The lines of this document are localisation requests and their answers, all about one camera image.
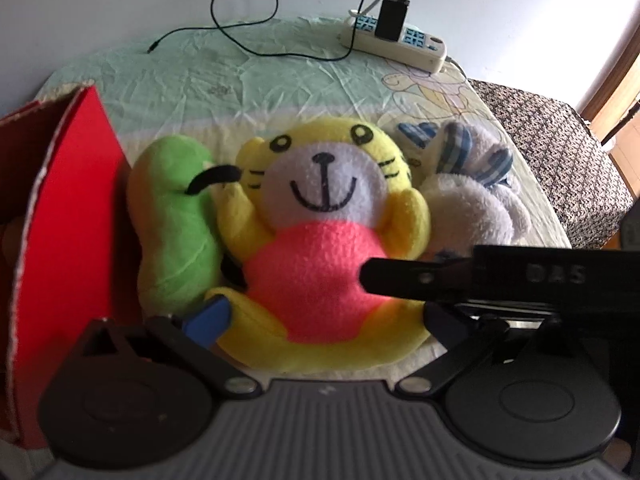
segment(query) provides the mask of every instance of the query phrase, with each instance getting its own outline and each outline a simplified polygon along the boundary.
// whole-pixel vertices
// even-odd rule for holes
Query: plush cat face
[[[274,230],[302,222],[344,220],[371,228],[390,194],[411,187],[400,149],[372,124],[322,118],[240,150],[241,185]]]

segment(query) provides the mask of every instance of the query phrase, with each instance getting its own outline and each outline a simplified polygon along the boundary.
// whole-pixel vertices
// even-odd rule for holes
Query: yellow plush cat
[[[240,150],[239,183],[218,200],[218,229],[242,263],[241,294],[218,344],[253,367],[281,372],[388,363],[428,336],[422,305],[366,293],[369,258],[414,259],[430,219],[399,148],[373,124],[323,118]]]

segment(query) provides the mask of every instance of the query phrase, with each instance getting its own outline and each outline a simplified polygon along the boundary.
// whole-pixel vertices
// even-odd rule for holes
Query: charger plug
[[[398,41],[404,18],[409,8],[409,0],[382,0],[375,35],[377,38]]]

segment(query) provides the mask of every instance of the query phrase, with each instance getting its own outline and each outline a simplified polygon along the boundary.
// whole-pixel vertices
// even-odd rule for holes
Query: white wall
[[[281,0],[281,16],[343,16],[358,0]],[[409,21],[446,40],[471,77],[577,106],[620,54],[640,0],[411,0]],[[0,113],[65,61],[141,34],[208,23],[209,0],[0,0]],[[222,18],[271,0],[220,0]]]

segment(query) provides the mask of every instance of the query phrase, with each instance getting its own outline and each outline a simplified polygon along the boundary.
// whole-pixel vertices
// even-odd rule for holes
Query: red cardboard box
[[[46,445],[38,400],[90,320],[140,321],[129,170],[95,88],[0,120],[0,224],[25,216],[15,268],[0,255],[5,440]]]

